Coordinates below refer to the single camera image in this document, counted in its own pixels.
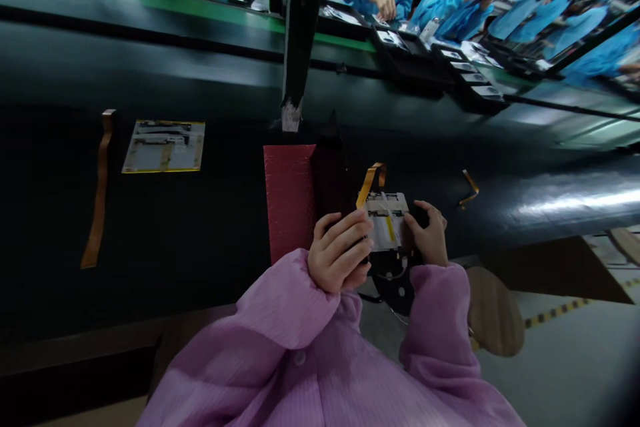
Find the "wooden stool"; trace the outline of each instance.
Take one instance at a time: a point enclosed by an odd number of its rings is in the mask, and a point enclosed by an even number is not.
[[[482,267],[467,269],[471,286],[469,329],[482,348],[500,357],[513,357],[525,343],[525,323],[509,290]]]
[[[640,266],[640,240],[629,229],[618,228],[607,232],[613,245],[627,260]]]

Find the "black holder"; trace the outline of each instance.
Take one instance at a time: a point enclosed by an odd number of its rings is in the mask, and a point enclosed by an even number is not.
[[[452,59],[443,54],[443,51],[455,52],[460,59]],[[464,72],[456,69],[451,62],[471,63],[464,53],[455,48],[448,48],[443,45],[433,44],[431,52],[438,59],[441,68],[448,70],[455,82],[455,89],[451,92],[453,96],[459,99],[461,107],[467,111],[481,113],[483,115],[496,115],[509,107],[509,102],[504,98],[496,95],[495,97],[485,97],[476,93],[471,87],[492,86],[488,81],[486,83],[471,84],[462,78],[465,73],[474,73],[472,71]]]
[[[407,46],[405,51],[395,45],[382,42],[378,31],[393,31]],[[371,27],[371,42],[378,58],[392,82],[409,93],[440,98],[443,91],[453,88],[451,76],[427,50],[416,35],[394,31],[379,25]]]
[[[360,25],[354,25],[337,18],[324,16],[322,9],[327,6],[354,17],[360,22]],[[364,41],[369,37],[369,28],[369,24],[365,18],[350,5],[331,0],[320,0],[320,13],[318,14],[318,26],[316,28],[319,33]]]

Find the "pink jacket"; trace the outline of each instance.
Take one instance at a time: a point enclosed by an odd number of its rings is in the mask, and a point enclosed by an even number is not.
[[[305,250],[269,268],[237,313],[175,357],[139,426],[521,426],[480,378],[462,267],[411,270],[416,297],[405,370],[360,335],[357,294],[327,294]]]

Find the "person's hand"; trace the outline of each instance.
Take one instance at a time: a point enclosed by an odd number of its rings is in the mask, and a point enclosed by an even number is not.
[[[422,200],[415,200],[413,203],[426,210],[429,216],[429,227],[423,229],[410,213],[405,213],[405,221],[413,232],[415,245],[422,254],[422,258],[429,265],[448,266],[449,258],[447,257],[447,244],[445,242],[447,219],[430,203]]]
[[[395,0],[369,0],[378,7],[378,18],[380,20],[393,20],[396,16]]]
[[[315,224],[307,260],[315,285],[331,294],[364,284],[371,268],[370,263],[360,262],[373,247],[373,240],[362,238],[371,231],[373,222],[363,210],[356,210],[327,230],[340,217],[340,213],[330,213]]]
[[[486,11],[494,0],[480,0],[480,10]]]

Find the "metal post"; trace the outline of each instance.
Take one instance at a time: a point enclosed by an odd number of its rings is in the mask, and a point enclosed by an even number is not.
[[[287,0],[283,98],[280,104],[283,131],[298,131],[319,10],[320,0]]]

